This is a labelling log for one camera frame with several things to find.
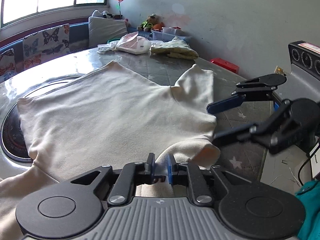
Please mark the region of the cream white sweater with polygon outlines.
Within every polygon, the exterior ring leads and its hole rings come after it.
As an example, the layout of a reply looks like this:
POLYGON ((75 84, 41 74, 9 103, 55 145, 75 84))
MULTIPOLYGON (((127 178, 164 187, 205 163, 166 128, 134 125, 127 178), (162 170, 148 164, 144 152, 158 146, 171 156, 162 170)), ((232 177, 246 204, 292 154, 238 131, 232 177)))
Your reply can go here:
POLYGON ((20 239, 15 218, 23 197, 101 165, 115 169, 167 155, 203 168, 220 151, 212 144, 216 118, 214 73, 193 65, 173 86, 161 86, 116 61, 46 94, 17 102, 21 130, 33 160, 29 170, 1 181, 1 239, 20 239))

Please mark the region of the grey quilted star mat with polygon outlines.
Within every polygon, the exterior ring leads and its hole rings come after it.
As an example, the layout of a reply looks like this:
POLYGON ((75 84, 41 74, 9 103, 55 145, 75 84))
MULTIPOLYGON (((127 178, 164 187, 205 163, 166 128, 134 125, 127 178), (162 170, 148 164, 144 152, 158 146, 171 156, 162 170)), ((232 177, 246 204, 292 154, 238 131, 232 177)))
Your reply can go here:
MULTIPOLYGON (((197 64, 202 69, 212 70, 214 73, 214 101, 228 98, 236 84, 244 80, 239 75, 204 59, 191 61, 166 56, 135 56, 121 52, 115 53, 112 59, 159 85, 174 85, 193 64, 197 64)), ((222 132, 253 122, 264 121, 270 114, 270 102, 245 102, 239 107, 219 113, 216 131, 222 132)), ((234 144, 221 150, 221 157, 217 163, 242 176, 260 180, 265 157, 266 150, 259 145, 234 144)))

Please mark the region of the red plastic stool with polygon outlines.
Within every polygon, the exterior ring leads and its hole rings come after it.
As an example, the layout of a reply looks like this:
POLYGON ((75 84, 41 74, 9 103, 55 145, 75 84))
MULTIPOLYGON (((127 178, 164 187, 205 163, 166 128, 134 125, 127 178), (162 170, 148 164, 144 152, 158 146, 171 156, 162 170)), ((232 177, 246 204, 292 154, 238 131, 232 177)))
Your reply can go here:
POLYGON ((229 61, 226 61, 224 59, 216 57, 216 58, 211 59, 210 61, 211 61, 211 63, 218 65, 218 66, 220 66, 230 72, 233 72, 235 74, 238 74, 238 72, 239 72, 239 66, 237 66, 236 64, 233 64, 229 61))

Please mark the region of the yellow floral folded blanket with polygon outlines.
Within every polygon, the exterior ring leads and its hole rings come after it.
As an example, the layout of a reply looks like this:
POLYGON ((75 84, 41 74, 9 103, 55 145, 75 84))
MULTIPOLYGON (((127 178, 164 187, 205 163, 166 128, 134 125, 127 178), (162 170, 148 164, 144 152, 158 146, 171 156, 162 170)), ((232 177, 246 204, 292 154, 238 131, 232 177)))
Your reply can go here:
POLYGON ((175 59, 195 60, 198 53, 189 44, 177 36, 169 42, 153 43, 150 48, 152 54, 163 54, 175 59))

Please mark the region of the teal right jacket sleeve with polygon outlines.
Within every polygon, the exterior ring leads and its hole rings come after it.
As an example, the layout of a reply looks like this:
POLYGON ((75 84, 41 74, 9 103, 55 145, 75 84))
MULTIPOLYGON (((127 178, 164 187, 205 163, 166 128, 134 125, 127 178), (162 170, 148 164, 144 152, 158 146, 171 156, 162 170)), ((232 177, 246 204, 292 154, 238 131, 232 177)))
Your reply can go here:
POLYGON ((298 239, 320 239, 319 194, 319 180, 313 180, 305 183, 301 189, 296 192, 296 197, 303 203, 306 211, 304 224, 297 235, 298 239))

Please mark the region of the clear plastic storage box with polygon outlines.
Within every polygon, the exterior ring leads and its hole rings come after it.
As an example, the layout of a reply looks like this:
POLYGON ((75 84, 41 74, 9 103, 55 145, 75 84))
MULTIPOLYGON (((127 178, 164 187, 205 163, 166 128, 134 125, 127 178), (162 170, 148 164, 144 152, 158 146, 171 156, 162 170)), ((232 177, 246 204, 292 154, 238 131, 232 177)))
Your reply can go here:
POLYGON ((153 40, 169 42, 173 38, 178 37, 180 40, 184 40, 187 44, 191 42, 191 36, 187 36, 181 29, 163 27, 162 31, 153 30, 151 34, 153 40))

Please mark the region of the orange plush toy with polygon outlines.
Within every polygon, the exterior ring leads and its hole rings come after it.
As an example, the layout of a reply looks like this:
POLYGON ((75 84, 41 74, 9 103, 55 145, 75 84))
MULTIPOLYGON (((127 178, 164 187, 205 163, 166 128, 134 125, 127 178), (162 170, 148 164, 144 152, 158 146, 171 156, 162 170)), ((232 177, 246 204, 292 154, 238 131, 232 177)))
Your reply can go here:
POLYGON ((157 24, 153 25, 152 30, 161 32, 163 27, 164 27, 164 23, 163 22, 157 23, 157 24))

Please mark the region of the round black induction cooktop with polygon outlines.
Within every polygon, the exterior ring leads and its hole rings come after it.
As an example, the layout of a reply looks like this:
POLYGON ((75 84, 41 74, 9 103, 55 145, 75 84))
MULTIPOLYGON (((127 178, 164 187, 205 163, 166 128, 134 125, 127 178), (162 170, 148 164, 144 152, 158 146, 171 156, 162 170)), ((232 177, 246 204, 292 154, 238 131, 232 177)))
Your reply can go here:
MULTIPOLYGON (((25 94, 23 94, 22 97, 26 98, 28 96, 46 94, 47 92, 62 87, 79 77, 80 75, 59 77, 56 80, 43 83, 38 87, 31 87, 25 94)), ((7 158, 17 161, 18 163, 33 162, 28 155, 23 133, 21 131, 17 103, 11 107, 2 122, 1 149, 7 158)))

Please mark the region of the pink white folded garment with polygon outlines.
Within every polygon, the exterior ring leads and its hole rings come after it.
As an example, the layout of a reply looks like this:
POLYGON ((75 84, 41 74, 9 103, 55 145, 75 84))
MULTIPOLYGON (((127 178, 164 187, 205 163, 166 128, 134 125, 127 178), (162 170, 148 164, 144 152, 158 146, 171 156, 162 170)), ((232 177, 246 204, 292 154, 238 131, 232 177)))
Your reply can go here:
POLYGON ((98 54, 106 54, 108 51, 122 51, 133 55, 141 55, 149 52, 151 41, 139 35, 139 32, 129 33, 117 41, 98 45, 98 54))

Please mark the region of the brown teddy bear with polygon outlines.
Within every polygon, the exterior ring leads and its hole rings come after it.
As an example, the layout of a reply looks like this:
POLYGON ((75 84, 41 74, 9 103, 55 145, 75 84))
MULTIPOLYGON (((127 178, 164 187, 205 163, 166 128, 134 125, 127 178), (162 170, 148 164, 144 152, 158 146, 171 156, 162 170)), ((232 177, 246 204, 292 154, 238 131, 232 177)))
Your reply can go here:
POLYGON ((157 23, 158 16, 156 14, 149 15, 148 18, 137 27, 137 30, 150 32, 157 23))

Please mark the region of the grey cushion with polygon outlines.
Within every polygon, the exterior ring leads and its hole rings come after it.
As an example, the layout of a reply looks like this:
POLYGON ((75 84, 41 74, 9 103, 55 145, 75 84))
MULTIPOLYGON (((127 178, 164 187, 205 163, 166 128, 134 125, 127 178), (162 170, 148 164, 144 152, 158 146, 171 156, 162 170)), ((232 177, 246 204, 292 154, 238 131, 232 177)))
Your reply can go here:
POLYGON ((88 18, 89 48, 106 44, 108 40, 121 38, 126 34, 127 27, 124 21, 92 16, 88 18))

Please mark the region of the butterfly print cushion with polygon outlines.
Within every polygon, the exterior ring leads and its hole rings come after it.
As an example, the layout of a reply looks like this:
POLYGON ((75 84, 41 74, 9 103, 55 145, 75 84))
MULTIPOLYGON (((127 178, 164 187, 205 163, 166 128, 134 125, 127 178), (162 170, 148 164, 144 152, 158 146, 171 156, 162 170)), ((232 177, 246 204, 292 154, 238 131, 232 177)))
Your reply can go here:
POLYGON ((0 57, 0 83, 17 74, 14 49, 8 49, 1 53, 0 57))
POLYGON ((48 28, 23 38, 24 68, 29 69, 69 54, 69 24, 48 28))

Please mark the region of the white plush toy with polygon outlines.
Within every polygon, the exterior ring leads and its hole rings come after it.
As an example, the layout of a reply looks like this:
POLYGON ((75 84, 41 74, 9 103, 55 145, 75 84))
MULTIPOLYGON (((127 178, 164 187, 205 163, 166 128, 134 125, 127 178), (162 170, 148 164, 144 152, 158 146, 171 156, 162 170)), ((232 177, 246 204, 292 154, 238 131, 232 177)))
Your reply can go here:
POLYGON ((102 11, 100 12, 99 10, 95 10, 93 11, 92 17, 100 17, 100 18, 110 18, 110 19, 114 19, 114 15, 109 13, 108 11, 102 11))

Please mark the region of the wall power socket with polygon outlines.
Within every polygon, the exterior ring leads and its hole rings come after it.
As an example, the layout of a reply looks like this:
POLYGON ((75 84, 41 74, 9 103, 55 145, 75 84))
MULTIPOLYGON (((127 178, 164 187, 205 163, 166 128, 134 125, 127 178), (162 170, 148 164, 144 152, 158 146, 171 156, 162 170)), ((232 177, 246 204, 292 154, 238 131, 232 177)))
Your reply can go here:
POLYGON ((280 68, 279 66, 276 66, 275 70, 274 70, 274 74, 279 74, 282 76, 287 76, 287 74, 285 73, 285 71, 280 68))

